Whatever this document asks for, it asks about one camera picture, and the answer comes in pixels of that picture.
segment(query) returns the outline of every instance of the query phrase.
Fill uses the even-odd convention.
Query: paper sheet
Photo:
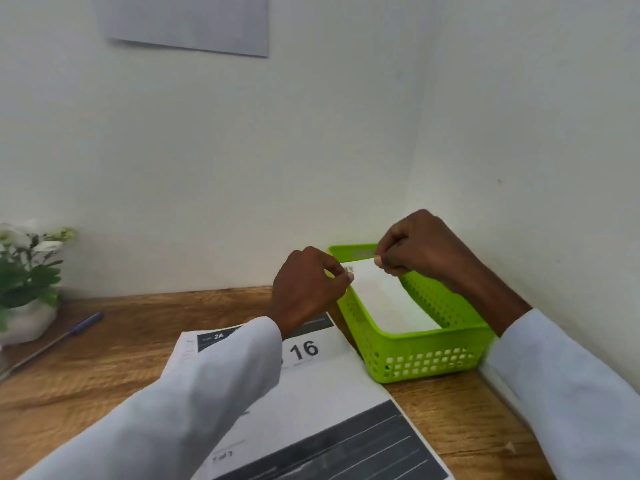
[[[183,332],[164,372],[187,366],[236,329]],[[236,422],[193,480],[452,478],[323,314],[284,340],[280,383]]]
[[[93,0],[93,7],[110,38],[269,55],[267,0]]]
[[[440,327],[403,288],[400,280],[382,271],[373,259],[342,263],[355,275],[351,287],[380,330],[412,333]]]

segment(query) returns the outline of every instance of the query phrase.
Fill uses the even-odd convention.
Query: green plastic basket
[[[331,246],[329,254],[340,262],[371,258],[375,244]],[[373,322],[352,288],[338,300],[349,330],[377,382],[437,376],[475,368],[494,339],[487,323],[460,295],[418,273],[400,282],[441,330],[393,335]]]

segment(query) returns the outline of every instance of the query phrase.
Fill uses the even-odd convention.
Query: pen
[[[68,332],[63,333],[62,335],[60,335],[57,339],[53,340],[53,342],[48,343],[47,345],[45,345],[40,350],[38,350],[38,351],[34,352],[33,354],[29,355],[26,359],[21,360],[20,362],[18,362],[17,364],[15,364],[12,367],[9,367],[9,369],[7,371],[5,371],[4,373],[0,374],[0,382],[2,382],[5,379],[7,379],[14,372],[17,372],[23,366],[27,365],[32,360],[34,360],[37,357],[41,356],[42,354],[44,354],[44,352],[46,352],[47,350],[53,348],[55,345],[59,344],[64,339],[67,339],[68,337],[73,337],[74,335],[77,335],[78,333],[82,332],[84,329],[91,327],[91,325],[93,325],[94,323],[98,322],[103,316],[104,316],[104,313],[102,313],[102,312],[94,313],[93,315],[91,315],[86,320],[83,320],[82,322],[78,323],[75,327],[73,327]]]

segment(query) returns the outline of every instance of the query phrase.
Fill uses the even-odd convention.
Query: white sleeve
[[[137,392],[20,480],[189,480],[280,380],[282,338],[260,317]]]
[[[490,360],[558,480],[640,478],[640,395],[539,310],[507,329]]]

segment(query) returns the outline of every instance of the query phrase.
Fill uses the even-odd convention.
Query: desk surface
[[[11,347],[10,362],[69,325],[105,318],[0,385],[0,480],[12,480],[160,377],[181,331],[236,325],[262,315],[269,288],[78,300],[45,336]],[[330,313],[349,341],[340,311]],[[405,381],[388,391],[457,480],[553,479],[533,434],[475,371]],[[516,448],[513,454],[507,442]]]

